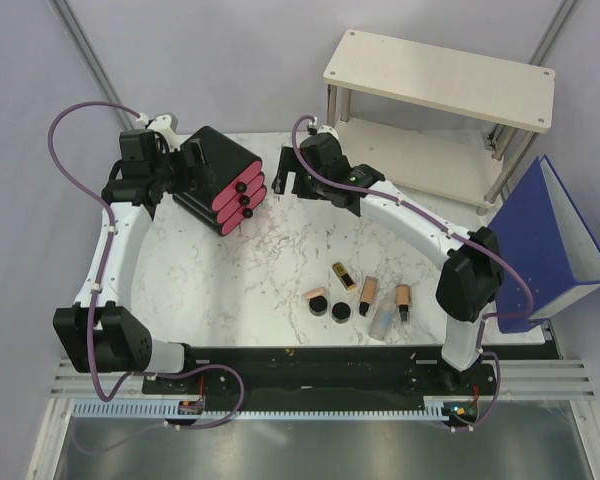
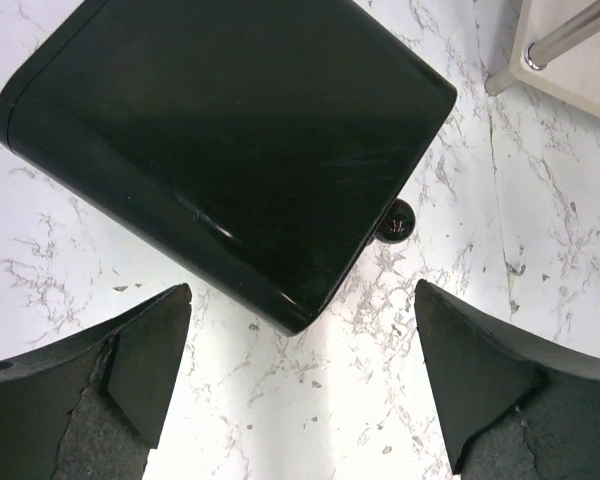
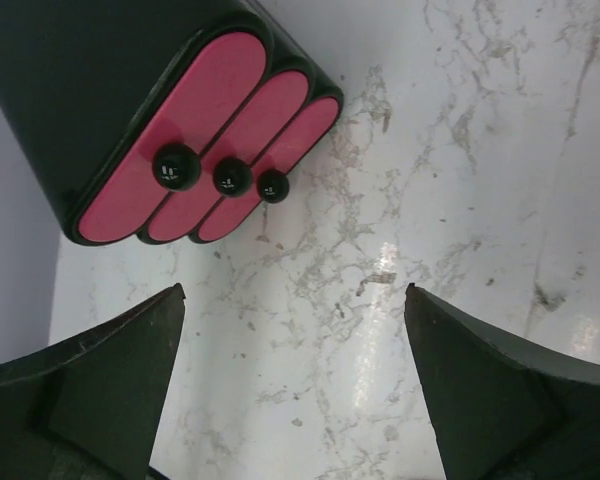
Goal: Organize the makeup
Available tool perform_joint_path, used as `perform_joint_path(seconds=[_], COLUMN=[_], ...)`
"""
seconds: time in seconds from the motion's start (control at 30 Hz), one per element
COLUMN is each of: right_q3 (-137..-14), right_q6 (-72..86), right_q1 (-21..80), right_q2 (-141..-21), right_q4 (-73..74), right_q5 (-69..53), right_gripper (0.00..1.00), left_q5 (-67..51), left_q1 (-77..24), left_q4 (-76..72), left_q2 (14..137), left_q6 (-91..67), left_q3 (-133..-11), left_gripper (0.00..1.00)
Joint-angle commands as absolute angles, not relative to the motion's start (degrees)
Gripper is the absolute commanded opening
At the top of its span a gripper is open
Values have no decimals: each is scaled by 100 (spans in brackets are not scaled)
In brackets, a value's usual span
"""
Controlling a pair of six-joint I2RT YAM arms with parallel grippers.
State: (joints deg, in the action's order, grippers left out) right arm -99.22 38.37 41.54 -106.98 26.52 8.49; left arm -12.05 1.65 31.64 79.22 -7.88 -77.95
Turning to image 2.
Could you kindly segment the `black drawer organizer cabinet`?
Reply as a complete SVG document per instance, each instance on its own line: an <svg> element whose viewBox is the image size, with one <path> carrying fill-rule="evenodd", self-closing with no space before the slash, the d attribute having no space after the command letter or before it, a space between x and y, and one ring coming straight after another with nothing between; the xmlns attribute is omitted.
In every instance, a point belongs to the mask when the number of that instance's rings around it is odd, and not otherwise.
<svg viewBox="0 0 600 480"><path fill-rule="evenodd" d="M291 336L456 98L352 1L86 1L6 83L0 142Z"/></svg>

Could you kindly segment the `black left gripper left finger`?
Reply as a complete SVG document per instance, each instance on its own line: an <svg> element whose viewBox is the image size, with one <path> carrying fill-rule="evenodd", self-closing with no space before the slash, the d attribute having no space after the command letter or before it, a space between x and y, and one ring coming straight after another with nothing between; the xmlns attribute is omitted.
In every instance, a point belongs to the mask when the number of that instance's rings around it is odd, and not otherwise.
<svg viewBox="0 0 600 480"><path fill-rule="evenodd" d="M140 479L191 317L173 286L74 335L0 360L0 479Z"/></svg>

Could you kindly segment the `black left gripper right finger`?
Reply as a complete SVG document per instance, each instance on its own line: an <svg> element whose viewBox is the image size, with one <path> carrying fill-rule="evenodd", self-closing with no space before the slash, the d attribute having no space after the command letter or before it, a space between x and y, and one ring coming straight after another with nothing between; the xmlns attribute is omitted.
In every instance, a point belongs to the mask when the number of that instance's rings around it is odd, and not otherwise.
<svg viewBox="0 0 600 480"><path fill-rule="evenodd" d="M600 479L600 359L421 280L415 314L453 474Z"/></svg>

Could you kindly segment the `black round drawer knob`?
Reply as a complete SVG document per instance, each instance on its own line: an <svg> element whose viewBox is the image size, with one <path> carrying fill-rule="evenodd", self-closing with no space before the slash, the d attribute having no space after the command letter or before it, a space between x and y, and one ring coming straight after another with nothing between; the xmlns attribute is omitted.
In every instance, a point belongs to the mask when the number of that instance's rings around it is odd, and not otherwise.
<svg viewBox="0 0 600 480"><path fill-rule="evenodd" d="M396 199L376 229L374 238L385 244L401 243L411 236L415 224L412 207L406 201Z"/></svg>

